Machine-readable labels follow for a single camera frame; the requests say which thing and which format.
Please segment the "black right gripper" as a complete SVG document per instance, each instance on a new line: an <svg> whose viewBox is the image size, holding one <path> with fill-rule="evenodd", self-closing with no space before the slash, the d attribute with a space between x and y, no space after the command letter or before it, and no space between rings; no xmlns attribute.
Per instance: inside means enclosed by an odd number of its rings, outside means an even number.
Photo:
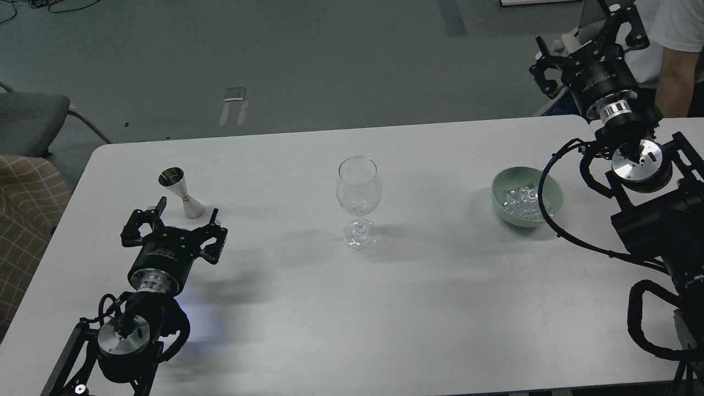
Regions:
<svg viewBox="0 0 704 396"><path fill-rule="evenodd" d="M546 97L553 100L565 85L546 77L546 70L566 66L566 88L571 112L586 120L600 118L601 108L624 100L634 105L639 86L627 62L627 52L648 48L650 40L634 1L589 1L600 30L591 38L588 56L551 54L542 37L536 37L538 53L530 74Z"/></svg>

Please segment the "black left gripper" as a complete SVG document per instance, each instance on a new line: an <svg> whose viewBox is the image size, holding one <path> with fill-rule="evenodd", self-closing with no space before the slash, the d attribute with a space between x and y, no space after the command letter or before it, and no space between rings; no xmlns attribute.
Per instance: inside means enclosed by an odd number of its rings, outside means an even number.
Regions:
<svg viewBox="0 0 704 396"><path fill-rule="evenodd" d="M196 258L211 265L219 263L228 230L218 220L218 208L213 209L206 225L191 231L166 230L161 215L167 203L166 196L161 196L153 208L133 210L121 231L121 244L124 248L141 246L128 272L134 290L177 296L184 290ZM151 228L147 236L141 235L144 225Z"/></svg>

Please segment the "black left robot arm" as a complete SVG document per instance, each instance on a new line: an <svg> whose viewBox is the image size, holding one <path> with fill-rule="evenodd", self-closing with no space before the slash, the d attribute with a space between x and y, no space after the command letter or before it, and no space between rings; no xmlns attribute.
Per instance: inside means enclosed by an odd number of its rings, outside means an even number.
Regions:
<svg viewBox="0 0 704 396"><path fill-rule="evenodd" d="M188 230L162 221L165 197L153 208L134 210L120 234L139 253L126 278L131 290L104 295L95 318L80 318L51 371L43 395L88 395L95 367L103 378L148 395L158 367L174 358L191 333L176 297L196 259L219 263L227 229L214 208L208 223Z"/></svg>

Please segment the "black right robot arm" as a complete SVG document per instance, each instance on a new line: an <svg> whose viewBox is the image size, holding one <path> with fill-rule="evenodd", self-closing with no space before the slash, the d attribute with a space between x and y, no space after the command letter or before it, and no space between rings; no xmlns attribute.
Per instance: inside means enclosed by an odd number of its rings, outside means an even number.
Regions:
<svg viewBox="0 0 704 396"><path fill-rule="evenodd" d="M537 184L538 207L558 237L587 250L606 254L671 277L675 291L651 280L634 284L629 293L627 331L632 340L657 358L678 362L671 394L685 385L694 393L702 381L702 157L678 132L660 145L655 130L662 120L656 106L637 101L637 83L625 55L650 44L632 1L598 1L601 23L596 32L573 33L563 48L551 51L542 37L530 74L549 98L568 89L579 115L600 120L595 140L575 138L552 155ZM566 153L579 150L579 173L586 185L616 198L611 217L625 253L603 250L568 233L552 219L544 203L549 171ZM681 349L657 346L642 328L643 296L650 292L674 306L674 325Z"/></svg>

